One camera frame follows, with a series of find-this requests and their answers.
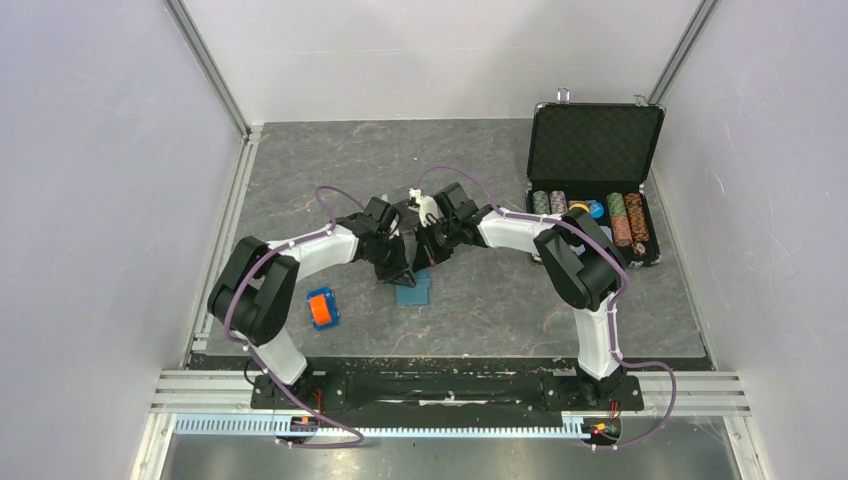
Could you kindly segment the blue card holder wallet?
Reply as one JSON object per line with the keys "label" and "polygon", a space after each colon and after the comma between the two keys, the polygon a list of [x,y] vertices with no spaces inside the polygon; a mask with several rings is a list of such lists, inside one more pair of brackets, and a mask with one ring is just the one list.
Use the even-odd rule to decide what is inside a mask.
{"label": "blue card holder wallet", "polygon": [[395,303],[398,307],[425,306],[431,302],[432,280],[429,270],[414,273],[414,286],[395,286]]}

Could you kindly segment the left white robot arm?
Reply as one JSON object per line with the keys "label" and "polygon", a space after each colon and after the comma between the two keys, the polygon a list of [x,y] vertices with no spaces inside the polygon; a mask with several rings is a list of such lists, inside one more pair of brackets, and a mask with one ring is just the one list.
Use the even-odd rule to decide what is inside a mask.
{"label": "left white robot arm", "polygon": [[364,209],[293,239],[239,240],[207,299],[207,311],[221,322],[228,340],[247,349],[275,392],[290,407],[306,405],[314,394],[304,374],[308,361],[295,346],[285,323],[298,281],[337,265],[359,260],[374,266],[383,283],[413,287],[400,232],[401,214],[373,197]]}

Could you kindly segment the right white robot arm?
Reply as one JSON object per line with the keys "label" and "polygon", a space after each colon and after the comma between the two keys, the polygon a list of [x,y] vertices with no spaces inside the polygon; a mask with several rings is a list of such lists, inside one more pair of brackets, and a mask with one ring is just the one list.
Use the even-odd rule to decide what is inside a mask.
{"label": "right white robot arm", "polygon": [[539,257],[559,297],[574,312],[580,400],[602,408],[618,393],[612,376],[622,354],[615,329],[616,298],[627,283],[624,261],[591,215],[574,208],[556,216],[479,207],[452,183],[429,196],[409,192],[418,215],[414,270],[447,261],[460,245],[506,248]]}

